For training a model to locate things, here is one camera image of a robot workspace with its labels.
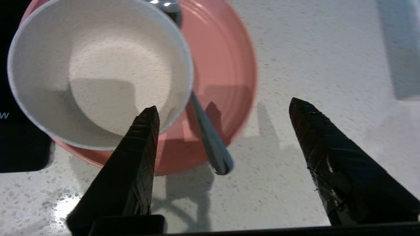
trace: metal spoon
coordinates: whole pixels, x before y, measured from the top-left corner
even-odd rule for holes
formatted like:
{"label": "metal spoon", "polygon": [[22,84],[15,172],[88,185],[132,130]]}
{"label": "metal spoon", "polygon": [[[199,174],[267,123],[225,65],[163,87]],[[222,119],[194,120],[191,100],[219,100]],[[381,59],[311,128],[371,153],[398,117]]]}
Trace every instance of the metal spoon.
{"label": "metal spoon", "polygon": [[[181,27],[182,15],[178,0],[147,0],[154,4],[163,12],[168,14],[173,21]],[[213,170],[218,175],[228,174],[234,167],[234,162],[229,154],[225,144],[220,139],[218,133],[211,124],[210,119],[204,112],[200,102],[195,96],[194,91],[191,92],[189,101],[193,107],[195,117],[200,126],[200,136],[206,150],[207,158],[210,161]]]}

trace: pink plate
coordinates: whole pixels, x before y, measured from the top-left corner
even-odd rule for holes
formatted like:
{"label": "pink plate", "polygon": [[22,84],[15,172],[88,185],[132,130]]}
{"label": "pink plate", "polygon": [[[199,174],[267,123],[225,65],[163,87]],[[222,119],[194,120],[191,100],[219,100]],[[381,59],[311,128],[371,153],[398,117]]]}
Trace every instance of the pink plate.
{"label": "pink plate", "polygon": [[[48,0],[33,0],[22,21]],[[227,0],[180,0],[182,32],[195,63],[194,91],[226,145],[243,129],[257,90],[257,64],[249,35]],[[159,136],[156,175],[168,175],[207,161],[189,107]],[[57,144],[102,167],[112,152]]]}

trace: white speckled countertop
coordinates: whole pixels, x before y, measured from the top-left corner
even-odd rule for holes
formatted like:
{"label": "white speckled countertop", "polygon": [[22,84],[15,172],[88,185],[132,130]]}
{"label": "white speckled countertop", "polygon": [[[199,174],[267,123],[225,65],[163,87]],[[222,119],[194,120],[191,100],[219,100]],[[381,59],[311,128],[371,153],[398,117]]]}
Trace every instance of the white speckled countertop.
{"label": "white speckled countertop", "polygon": [[[158,177],[168,232],[328,225],[288,115],[308,100],[420,198],[417,0],[233,0],[260,72],[256,108],[230,147],[236,169]],[[0,235],[68,235],[66,214],[99,169],[53,148],[53,163],[0,174]]]}

